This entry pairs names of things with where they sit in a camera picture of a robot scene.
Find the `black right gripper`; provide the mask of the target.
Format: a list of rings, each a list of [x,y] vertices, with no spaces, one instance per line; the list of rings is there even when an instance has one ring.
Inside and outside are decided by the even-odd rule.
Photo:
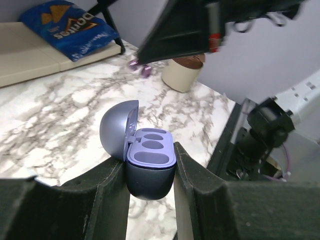
[[[137,52],[140,63],[215,53],[220,23],[246,22],[269,13],[293,19],[302,0],[169,0]]]

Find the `purple earbud charging case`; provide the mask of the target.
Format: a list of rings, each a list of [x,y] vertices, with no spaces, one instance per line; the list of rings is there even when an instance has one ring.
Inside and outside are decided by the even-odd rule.
[[[173,136],[159,128],[138,129],[139,101],[120,102],[103,115],[99,138],[104,150],[124,162],[128,191],[141,200],[159,200],[172,188],[176,154]]]

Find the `purple earbud one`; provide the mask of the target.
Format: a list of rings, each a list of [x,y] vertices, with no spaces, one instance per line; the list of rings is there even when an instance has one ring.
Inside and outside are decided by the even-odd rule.
[[[143,78],[148,78],[152,73],[152,67],[148,64],[140,65],[137,59],[131,60],[128,63],[128,67],[132,71],[140,70],[140,75]]]

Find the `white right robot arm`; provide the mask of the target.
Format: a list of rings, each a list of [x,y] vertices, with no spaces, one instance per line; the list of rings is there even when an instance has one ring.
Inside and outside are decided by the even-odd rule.
[[[227,38],[227,26],[246,33],[255,20],[267,19],[283,27],[302,5],[301,0],[169,0],[140,47],[138,62],[215,53]],[[261,103],[237,105],[207,169],[225,180],[269,180],[264,166],[271,152],[319,106],[318,74]]]

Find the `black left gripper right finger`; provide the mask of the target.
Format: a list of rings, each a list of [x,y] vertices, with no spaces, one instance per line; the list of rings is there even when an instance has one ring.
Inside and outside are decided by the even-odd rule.
[[[317,240],[317,183],[225,181],[174,144],[180,240]]]

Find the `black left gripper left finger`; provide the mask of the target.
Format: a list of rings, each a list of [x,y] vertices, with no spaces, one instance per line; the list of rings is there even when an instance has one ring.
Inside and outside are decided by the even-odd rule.
[[[3,240],[123,240],[130,194],[125,165],[109,158],[61,186],[35,177],[0,181]]]

